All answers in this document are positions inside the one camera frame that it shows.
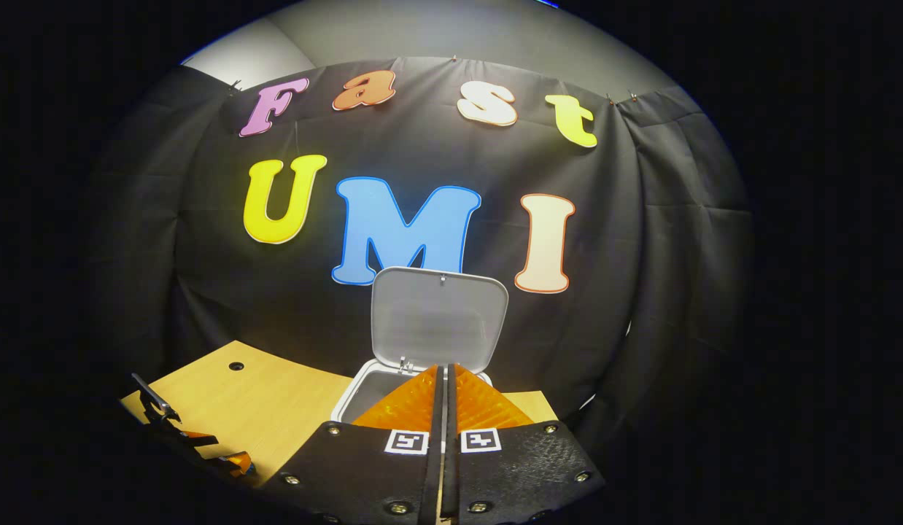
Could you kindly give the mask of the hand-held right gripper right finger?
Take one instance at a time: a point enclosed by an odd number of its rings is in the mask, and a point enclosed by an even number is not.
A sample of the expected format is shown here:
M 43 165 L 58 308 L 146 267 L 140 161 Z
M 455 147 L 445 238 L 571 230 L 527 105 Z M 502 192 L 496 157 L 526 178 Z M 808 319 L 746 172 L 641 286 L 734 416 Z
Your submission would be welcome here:
M 565 423 L 518 424 L 517 408 L 460 365 L 447 368 L 441 516 L 536 523 L 588 499 L 604 475 Z

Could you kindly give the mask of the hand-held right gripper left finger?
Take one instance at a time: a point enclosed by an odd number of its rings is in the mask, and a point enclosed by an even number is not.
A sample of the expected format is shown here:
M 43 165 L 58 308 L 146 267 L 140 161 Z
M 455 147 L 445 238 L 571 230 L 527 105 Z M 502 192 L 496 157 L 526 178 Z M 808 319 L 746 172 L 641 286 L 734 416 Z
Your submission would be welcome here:
M 326 421 L 266 483 L 276 504 L 315 524 L 435 524 L 441 514 L 445 368 L 427 432 Z

